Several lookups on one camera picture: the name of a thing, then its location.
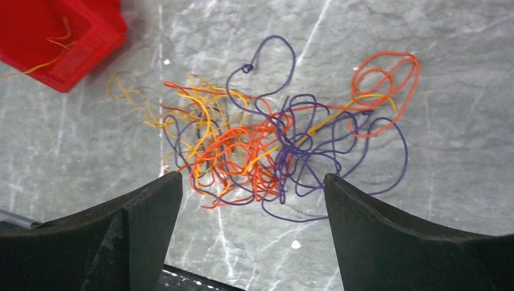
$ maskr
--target gray table surface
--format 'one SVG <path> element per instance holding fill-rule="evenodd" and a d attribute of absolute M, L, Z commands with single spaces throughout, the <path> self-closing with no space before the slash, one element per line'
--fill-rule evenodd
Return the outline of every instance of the gray table surface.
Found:
<path fill-rule="evenodd" d="M 284 95 L 310 92 L 332 104 L 349 100 L 353 68 L 372 53 L 414 53 L 422 76 L 398 123 L 408 172 L 380 199 L 457 229 L 514 232 L 512 1 L 123 0 L 122 10 L 128 42 L 70 93 L 26 76 L 0 80 L 0 209 L 48 221 L 157 178 L 166 144 L 127 102 L 107 97 L 108 77 L 131 72 L 155 104 L 170 96 L 162 80 L 185 84 L 193 72 L 223 85 L 277 34 L 298 54 Z M 235 86 L 258 94 L 279 84 L 286 53 L 267 48 L 260 72 Z M 0 75 L 11 72 L 0 65 Z M 348 178 L 365 191 L 389 185 L 401 168 L 394 133 L 372 147 Z M 328 221 L 278 221 L 258 204 L 204 210 L 209 200 L 186 182 L 166 263 L 247 290 L 342 289 Z M 319 197 L 276 211 L 323 214 Z"/>

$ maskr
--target white spot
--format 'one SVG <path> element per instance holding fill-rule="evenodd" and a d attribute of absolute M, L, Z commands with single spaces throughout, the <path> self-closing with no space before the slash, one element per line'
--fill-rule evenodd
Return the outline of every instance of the white spot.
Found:
<path fill-rule="evenodd" d="M 300 245 L 300 243 L 299 243 L 297 240 L 295 240 L 295 241 L 291 244 L 291 247 L 292 247 L 293 249 L 295 249 L 295 250 L 296 250 L 296 249 L 301 248 L 301 247 L 302 247 L 302 245 Z"/>

